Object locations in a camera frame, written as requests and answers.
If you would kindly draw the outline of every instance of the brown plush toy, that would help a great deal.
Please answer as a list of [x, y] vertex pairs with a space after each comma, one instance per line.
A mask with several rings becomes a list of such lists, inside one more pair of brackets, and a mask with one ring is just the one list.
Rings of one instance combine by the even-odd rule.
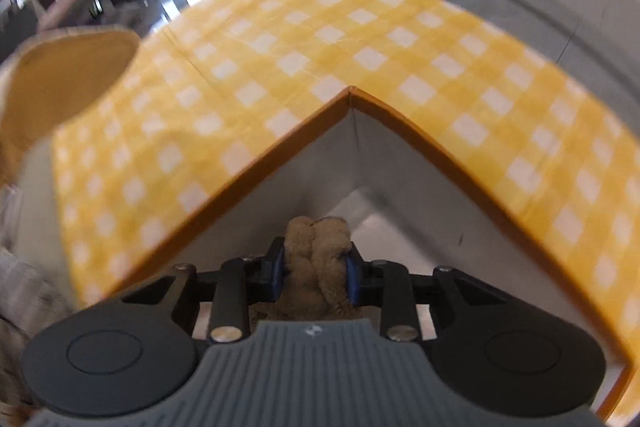
[[340, 217], [295, 217], [284, 239], [286, 276], [276, 303], [249, 308], [252, 330], [260, 320], [318, 321], [360, 317], [347, 296], [344, 257], [351, 232]]

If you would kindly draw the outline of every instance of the yellow checkered tablecloth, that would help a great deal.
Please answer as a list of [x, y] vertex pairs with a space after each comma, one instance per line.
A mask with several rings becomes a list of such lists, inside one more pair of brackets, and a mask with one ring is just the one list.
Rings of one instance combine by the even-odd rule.
[[346, 86], [446, 151], [640, 349], [636, 140], [555, 65], [443, 0], [204, 0], [148, 38], [55, 134], [81, 300], [112, 291]]

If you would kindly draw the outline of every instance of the logo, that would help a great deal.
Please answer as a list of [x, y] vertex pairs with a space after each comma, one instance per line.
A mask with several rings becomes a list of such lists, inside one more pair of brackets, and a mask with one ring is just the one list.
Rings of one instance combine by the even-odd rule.
[[319, 335], [322, 334], [324, 330], [318, 326], [317, 324], [311, 324], [310, 326], [307, 326], [305, 328], [305, 333], [308, 334], [310, 337], [317, 337]]

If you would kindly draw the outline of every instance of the gray plastic cover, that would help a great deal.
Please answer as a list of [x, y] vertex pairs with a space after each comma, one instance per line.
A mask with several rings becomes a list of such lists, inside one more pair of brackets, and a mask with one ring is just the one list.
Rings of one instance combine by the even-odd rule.
[[47, 410], [28, 423], [29, 427], [418, 425], [603, 426], [587, 406], [537, 419], [480, 409], [440, 381], [420, 346], [381, 338], [367, 319], [262, 322], [240, 343], [209, 347], [184, 387], [147, 410], [107, 419], [68, 418]]

